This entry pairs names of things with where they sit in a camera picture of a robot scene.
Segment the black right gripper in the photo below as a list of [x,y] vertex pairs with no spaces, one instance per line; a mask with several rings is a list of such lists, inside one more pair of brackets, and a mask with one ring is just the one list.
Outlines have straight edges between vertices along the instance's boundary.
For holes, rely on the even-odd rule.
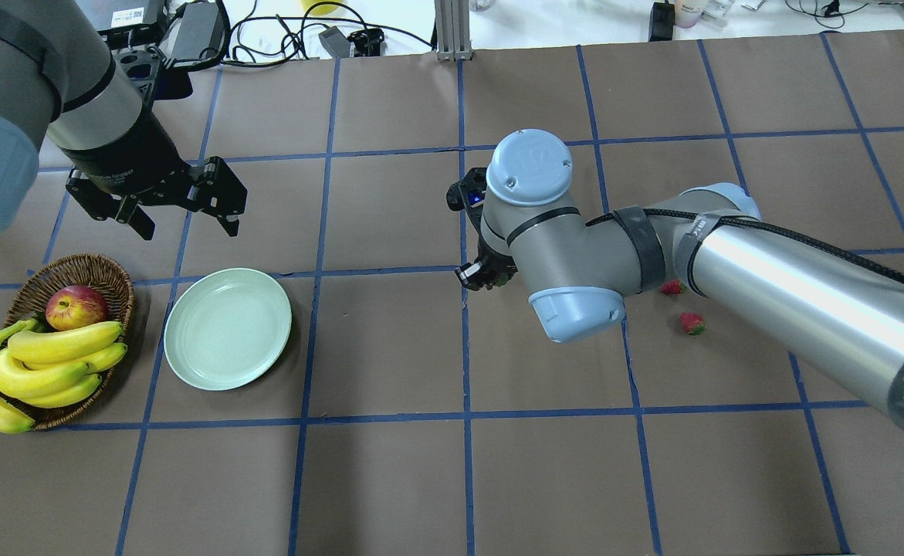
[[[486,200],[487,168],[472,168],[461,180],[452,183],[445,193],[445,203],[453,212],[466,212],[477,232],[481,232],[482,204]],[[455,269],[462,288],[469,291],[490,290],[489,269],[484,263],[467,263]]]

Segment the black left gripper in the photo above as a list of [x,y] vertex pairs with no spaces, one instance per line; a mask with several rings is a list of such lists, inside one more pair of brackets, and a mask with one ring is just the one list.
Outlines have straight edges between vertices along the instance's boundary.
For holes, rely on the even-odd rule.
[[95,221],[113,219],[143,240],[153,239],[151,205],[176,205],[214,217],[229,237],[239,236],[247,189],[219,156],[190,165],[155,116],[139,116],[115,141],[67,149],[73,168],[66,190]]

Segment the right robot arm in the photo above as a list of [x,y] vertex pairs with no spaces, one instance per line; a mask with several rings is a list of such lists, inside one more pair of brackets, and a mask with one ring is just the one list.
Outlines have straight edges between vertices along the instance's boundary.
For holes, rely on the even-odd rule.
[[520,275],[551,341],[579,341],[624,319],[625,298],[680,280],[770,335],[904,432],[904,274],[766,224],[734,183],[585,219],[569,190],[568,146],[514,131],[486,168],[445,200],[479,234],[456,277],[499,287]]

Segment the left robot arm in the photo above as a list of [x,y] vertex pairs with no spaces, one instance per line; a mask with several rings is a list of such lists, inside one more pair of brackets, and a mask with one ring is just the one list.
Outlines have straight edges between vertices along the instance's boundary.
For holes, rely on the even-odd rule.
[[74,1],[0,1],[0,233],[9,228],[51,140],[72,163],[66,190],[90,218],[152,239],[151,205],[176,205],[239,234],[247,191],[218,156],[181,158],[153,113],[189,92],[185,73],[215,66],[226,44],[166,59],[156,43],[120,52]]

